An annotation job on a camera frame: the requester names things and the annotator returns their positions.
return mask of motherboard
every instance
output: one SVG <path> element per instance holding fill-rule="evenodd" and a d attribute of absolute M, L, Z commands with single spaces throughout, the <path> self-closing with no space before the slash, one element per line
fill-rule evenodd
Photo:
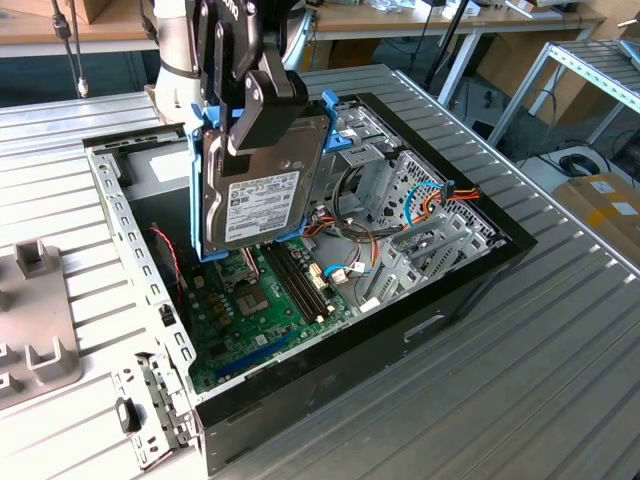
<path fill-rule="evenodd" d="M 313 265 L 310 252 L 296 239 L 237 250 L 182 272 L 183 315 L 198 352 L 191 367 L 197 393 L 352 316 L 332 286 L 314 283 Z"/>

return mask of hard drive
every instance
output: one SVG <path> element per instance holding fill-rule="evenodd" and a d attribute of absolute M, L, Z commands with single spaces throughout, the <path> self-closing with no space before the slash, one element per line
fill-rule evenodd
<path fill-rule="evenodd" d="M 219 131 L 204 132 L 203 257 L 286 238 L 303 227 L 329 128 L 324 109 L 317 106 L 315 112 L 296 120 L 273 147 L 252 153 L 248 171 L 238 175 L 222 175 Z"/>

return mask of cardboard box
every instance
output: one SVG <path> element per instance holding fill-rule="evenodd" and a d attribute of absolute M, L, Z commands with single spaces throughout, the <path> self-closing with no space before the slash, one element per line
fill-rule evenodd
<path fill-rule="evenodd" d="M 640 192 L 615 173 L 578 177 L 553 196 L 622 255 L 640 266 Z"/>
<path fill-rule="evenodd" d="M 76 0 L 78 23 L 91 23 L 102 13 L 111 0 Z M 58 5 L 71 25 L 69 0 L 58 0 Z M 0 9 L 15 10 L 43 17 L 53 15 L 51 0 L 0 0 Z"/>

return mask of aluminum table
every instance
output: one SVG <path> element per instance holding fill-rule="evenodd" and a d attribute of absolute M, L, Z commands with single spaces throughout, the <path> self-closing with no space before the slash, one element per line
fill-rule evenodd
<path fill-rule="evenodd" d="M 638 270 L 402 74 L 309 74 L 313 96 L 372 91 L 539 244 L 465 320 L 247 453 L 219 478 L 631 480 L 640 468 Z M 144 94 L 0 111 L 0 251 L 63 251 L 84 377 L 0 412 L 21 478 L 136 478 L 109 372 L 153 349 L 80 139 L 159 123 Z M 203 478 L 194 449 L 148 476 Z"/>
<path fill-rule="evenodd" d="M 497 145 L 505 134 L 509 124 L 518 113 L 520 105 L 550 59 L 557 61 L 559 65 L 531 106 L 529 110 L 531 115 L 536 115 L 549 97 L 546 92 L 553 92 L 559 78 L 567 69 L 580 75 L 619 102 L 591 134 L 589 143 L 598 139 L 625 106 L 640 113 L 640 71 L 631 64 L 628 57 L 620 52 L 616 41 L 587 40 L 547 43 L 505 109 L 500 121 L 491 132 L 488 139 L 490 145 Z"/>

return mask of power cable connector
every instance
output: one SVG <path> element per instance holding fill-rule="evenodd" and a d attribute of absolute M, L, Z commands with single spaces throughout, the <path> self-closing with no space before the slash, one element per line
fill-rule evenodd
<path fill-rule="evenodd" d="M 447 180 L 440 188 L 440 205 L 444 207 L 445 203 L 453 196 L 454 193 L 454 181 Z"/>

